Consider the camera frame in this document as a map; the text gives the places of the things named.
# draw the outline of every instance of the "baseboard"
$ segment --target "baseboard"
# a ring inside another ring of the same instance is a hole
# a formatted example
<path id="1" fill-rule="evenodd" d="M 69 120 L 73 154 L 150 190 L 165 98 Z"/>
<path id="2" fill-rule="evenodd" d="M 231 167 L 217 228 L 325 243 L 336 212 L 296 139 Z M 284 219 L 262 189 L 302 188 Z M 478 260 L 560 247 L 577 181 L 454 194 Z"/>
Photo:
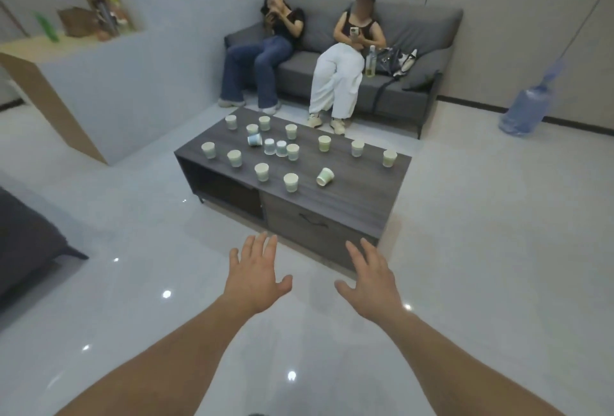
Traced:
<path id="1" fill-rule="evenodd" d="M 507 112 L 505 107 L 492 106 L 490 104 L 484 104 L 482 102 L 467 101 L 466 99 L 457 99 L 449 96 L 437 96 L 438 101 L 451 102 L 452 104 L 458 104 L 460 106 L 472 107 L 474 109 L 488 110 L 490 112 L 496 112 L 498 114 L 504 114 Z M 565 120 L 564 118 L 557 117 L 543 117 L 542 122 L 547 124 L 566 126 L 568 128 L 575 128 L 576 130 L 583 130 L 585 132 L 596 132 L 597 134 L 606 134 L 608 136 L 614 136 L 614 130 L 612 128 L 605 128 L 603 126 L 583 124 L 581 122 L 574 122 L 573 120 Z"/>
<path id="2" fill-rule="evenodd" d="M 14 101 L 6 102 L 5 104 L 0 104 L 0 112 L 4 112 L 4 110 L 9 110 L 9 109 L 12 109 L 13 107 L 17 107 L 22 104 L 25 104 L 23 99 L 15 99 Z"/>

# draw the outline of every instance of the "white tile floor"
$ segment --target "white tile floor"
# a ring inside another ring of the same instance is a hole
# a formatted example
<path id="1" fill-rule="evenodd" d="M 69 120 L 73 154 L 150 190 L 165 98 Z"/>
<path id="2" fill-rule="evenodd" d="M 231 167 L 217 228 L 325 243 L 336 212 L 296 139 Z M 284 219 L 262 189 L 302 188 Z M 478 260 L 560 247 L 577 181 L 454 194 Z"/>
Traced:
<path id="1" fill-rule="evenodd" d="M 201 205 L 173 150 L 225 113 L 114 167 L 32 107 L 0 114 L 0 184 L 91 256 L 4 300 L 1 415 L 54 414 L 221 293 L 226 253 L 256 227 Z M 614 140 L 555 125 L 520 140 L 497 117 L 440 103 L 422 141 L 349 128 L 415 157 L 381 248 L 404 299 L 467 351 L 565 412 L 612 414 Z M 277 265 L 294 290 L 235 338 L 199 415 L 432 414 L 392 343 L 337 296 L 341 274 L 285 242 Z"/>

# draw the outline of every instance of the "black tank top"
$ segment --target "black tank top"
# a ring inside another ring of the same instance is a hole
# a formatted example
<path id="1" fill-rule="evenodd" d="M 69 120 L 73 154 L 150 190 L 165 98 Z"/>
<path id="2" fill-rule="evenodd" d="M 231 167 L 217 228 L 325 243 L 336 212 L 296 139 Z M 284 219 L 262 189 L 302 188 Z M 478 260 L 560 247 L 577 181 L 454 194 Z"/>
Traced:
<path id="1" fill-rule="evenodd" d="M 371 36 L 371 27 L 373 26 L 373 23 L 375 23 L 375 20 L 371 20 L 371 23 L 367 24 L 366 26 L 360 27 L 360 26 L 355 26 L 353 24 L 351 24 L 349 22 L 349 10 L 346 12 L 346 22 L 345 24 L 343 24 L 343 29 L 342 29 L 342 33 L 345 34 L 346 36 L 349 36 L 349 29 L 350 28 L 358 28 L 361 32 L 362 35 L 365 37 L 365 39 L 368 40 L 373 40 L 373 36 Z"/>

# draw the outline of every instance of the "white shoe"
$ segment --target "white shoe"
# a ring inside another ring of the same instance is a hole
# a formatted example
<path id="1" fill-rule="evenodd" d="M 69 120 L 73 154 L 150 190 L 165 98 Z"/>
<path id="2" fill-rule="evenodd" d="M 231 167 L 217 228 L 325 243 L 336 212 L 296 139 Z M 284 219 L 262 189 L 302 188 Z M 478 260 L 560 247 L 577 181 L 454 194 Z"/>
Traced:
<path id="1" fill-rule="evenodd" d="M 234 102 L 234 101 L 226 101 L 224 99 L 218 99 L 217 100 L 217 105 L 219 105 L 220 107 L 223 107 L 223 108 L 243 107 L 245 105 L 245 101 Z"/>
<path id="2" fill-rule="evenodd" d="M 330 127 L 335 131 L 335 134 L 345 134 L 345 123 L 341 118 L 333 118 L 330 121 Z"/>
<path id="3" fill-rule="evenodd" d="M 278 110 L 280 110 L 281 104 L 278 102 L 273 107 L 269 107 L 267 109 L 260 109 L 260 111 L 264 112 L 266 115 L 275 115 Z"/>
<path id="4" fill-rule="evenodd" d="M 311 128 L 317 128 L 322 126 L 322 119 L 318 114 L 309 114 L 309 118 L 307 119 L 307 126 L 311 126 Z"/>

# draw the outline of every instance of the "drawer handle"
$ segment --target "drawer handle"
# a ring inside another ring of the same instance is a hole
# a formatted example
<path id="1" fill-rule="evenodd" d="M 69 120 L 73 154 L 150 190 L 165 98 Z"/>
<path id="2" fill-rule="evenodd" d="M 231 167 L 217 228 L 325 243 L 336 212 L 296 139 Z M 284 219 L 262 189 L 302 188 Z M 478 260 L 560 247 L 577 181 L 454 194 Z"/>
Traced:
<path id="1" fill-rule="evenodd" d="M 305 214 L 298 213 L 299 216 L 307 220 L 311 225 L 328 228 L 328 226 L 324 222 L 312 222 Z"/>

